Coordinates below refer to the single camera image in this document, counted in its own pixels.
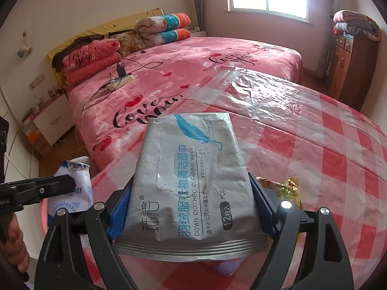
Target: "human hand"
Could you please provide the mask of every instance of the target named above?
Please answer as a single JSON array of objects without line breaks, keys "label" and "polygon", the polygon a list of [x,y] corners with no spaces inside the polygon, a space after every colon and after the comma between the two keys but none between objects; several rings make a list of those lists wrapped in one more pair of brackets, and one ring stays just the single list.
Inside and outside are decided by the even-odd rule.
[{"label": "human hand", "polygon": [[17,266],[21,273],[25,273],[30,264],[26,244],[23,241],[23,232],[20,230],[15,213],[12,214],[8,225],[8,240],[0,242],[1,252],[12,266]]}]

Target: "folded blanket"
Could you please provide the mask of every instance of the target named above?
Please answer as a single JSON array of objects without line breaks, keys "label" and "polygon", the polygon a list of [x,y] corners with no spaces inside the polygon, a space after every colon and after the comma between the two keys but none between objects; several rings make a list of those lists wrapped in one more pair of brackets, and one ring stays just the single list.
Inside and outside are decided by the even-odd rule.
[{"label": "folded blanket", "polygon": [[187,27],[191,20],[185,13],[146,17],[140,20],[135,28],[140,34],[154,34]]},{"label": "folded blanket", "polygon": [[372,18],[358,12],[339,11],[333,17],[333,21],[337,29],[351,35],[364,34],[374,41],[379,41],[382,37],[378,24]]},{"label": "folded blanket", "polygon": [[102,71],[108,66],[113,65],[121,59],[121,55],[118,52],[114,52],[112,55],[105,57],[101,60],[94,61],[86,66],[80,67],[74,71],[65,72],[67,84],[71,87],[77,86],[84,80],[89,79],[93,75]]},{"label": "folded blanket", "polygon": [[184,28],[170,30],[167,32],[159,32],[155,34],[140,34],[140,35],[142,37],[143,42],[149,48],[191,37],[190,31]]},{"label": "folded blanket", "polygon": [[101,60],[114,54],[120,45],[116,39],[94,40],[88,45],[74,50],[62,60],[65,72],[79,69],[94,61]]},{"label": "folded blanket", "polygon": [[101,34],[76,38],[71,45],[69,45],[68,47],[66,47],[65,49],[63,49],[62,51],[59,51],[54,55],[51,62],[52,68],[55,69],[57,73],[59,73],[63,69],[62,60],[65,56],[67,56],[74,50],[81,48],[84,45],[88,45],[93,40],[102,40],[104,38],[105,36]]}]

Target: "metal screw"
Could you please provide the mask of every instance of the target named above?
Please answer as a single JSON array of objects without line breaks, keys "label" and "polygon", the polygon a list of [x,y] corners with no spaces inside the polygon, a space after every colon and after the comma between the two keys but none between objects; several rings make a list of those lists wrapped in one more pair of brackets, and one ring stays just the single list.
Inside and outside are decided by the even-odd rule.
[{"label": "metal screw", "polygon": [[326,208],[326,207],[322,207],[322,208],[320,208],[320,212],[321,212],[323,215],[328,215],[328,214],[329,214],[329,209]]},{"label": "metal screw", "polygon": [[58,216],[63,216],[65,213],[66,213],[66,209],[64,209],[64,208],[58,209],[58,211],[57,211]]},{"label": "metal screw", "polygon": [[105,207],[105,204],[103,202],[98,202],[94,204],[94,209],[95,210],[101,210]]},{"label": "metal screw", "polygon": [[281,206],[282,206],[282,208],[289,209],[292,207],[292,203],[289,201],[282,201]]}]

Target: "floor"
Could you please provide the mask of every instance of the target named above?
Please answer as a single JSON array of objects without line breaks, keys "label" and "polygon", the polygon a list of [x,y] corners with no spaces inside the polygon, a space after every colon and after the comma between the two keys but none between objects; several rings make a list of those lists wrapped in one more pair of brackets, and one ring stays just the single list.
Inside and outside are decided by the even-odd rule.
[{"label": "floor", "polygon": [[311,88],[315,90],[316,92],[320,92],[322,94],[328,94],[329,93],[329,84],[323,82],[322,80],[316,78],[309,72],[303,72],[302,74],[302,86]]},{"label": "floor", "polygon": [[63,159],[89,156],[85,144],[75,135],[75,128],[70,129],[54,144],[44,157],[39,159],[39,176],[50,177],[55,174]]},{"label": "floor", "polygon": [[[323,94],[328,94],[328,85],[314,77],[308,72],[303,73],[301,84]],[[75,128],[69,130],[58,141],[47,155],[39,160],[39,176],[49,177],[59,168],[63,159],[74,159],[81,156],[88,156],[89,153],[80,138],[75,135]]]}]

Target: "blue feather logo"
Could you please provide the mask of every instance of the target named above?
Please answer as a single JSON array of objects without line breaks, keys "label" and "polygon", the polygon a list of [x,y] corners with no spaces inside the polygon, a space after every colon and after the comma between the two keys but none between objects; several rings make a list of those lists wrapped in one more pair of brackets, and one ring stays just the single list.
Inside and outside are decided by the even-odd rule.
[{"label": "blue feather logo", "polygon": [[192,124],[189,124],[187,121],[184,120],[184,118],[179,115],[179,114],[175,114],[174,115],[176,120],[177,120],[177,125],[179,126],[179,128],[181,129],[181,131],[187,135],[189,138],[192,138],[192,139],[196,139],[198,141],[201,141],[202,144],[207,144],[209,142],[212,142],[212,143],[215,143],[216,144],[216,148],[218,150],[222,150],[222,146],[223,144],[221,142],[218,142],[214,139],[210,139],[206,134],[204,134],[199,128],[197,128],[196,126],[192,125]]}]

